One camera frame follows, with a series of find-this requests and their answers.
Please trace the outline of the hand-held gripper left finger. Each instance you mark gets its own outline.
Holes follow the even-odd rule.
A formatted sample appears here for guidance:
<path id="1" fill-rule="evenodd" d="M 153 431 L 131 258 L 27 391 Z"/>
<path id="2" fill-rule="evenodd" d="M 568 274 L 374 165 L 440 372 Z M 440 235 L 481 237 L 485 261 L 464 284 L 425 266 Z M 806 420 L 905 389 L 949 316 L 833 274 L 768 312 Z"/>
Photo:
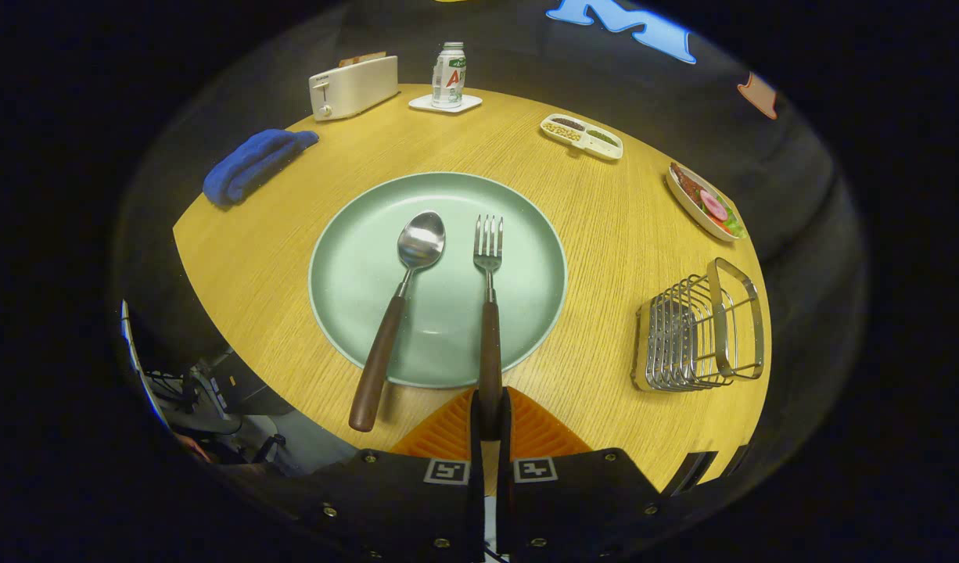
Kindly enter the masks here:
<path id="1" fill-rule="evenodd" d="M 484 484 L 475 392 L 448 400 L 387 450 L 359 450 L 302 481 L 297 523 L 340 562 L 477 562 Z"/>

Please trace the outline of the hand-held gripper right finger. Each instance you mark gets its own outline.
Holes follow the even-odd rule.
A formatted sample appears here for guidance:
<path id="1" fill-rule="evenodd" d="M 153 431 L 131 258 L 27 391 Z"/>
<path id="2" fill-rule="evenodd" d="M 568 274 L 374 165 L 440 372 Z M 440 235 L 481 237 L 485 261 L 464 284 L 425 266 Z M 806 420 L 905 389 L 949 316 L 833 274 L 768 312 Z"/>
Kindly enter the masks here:
<path id="1" fill-rule="evenodd" d="M 511 562 L 630 562 L 676 533 L 681 507 L 620 448 L 516 452 L 514 399 L 501 400 L 497 553 Z"/>

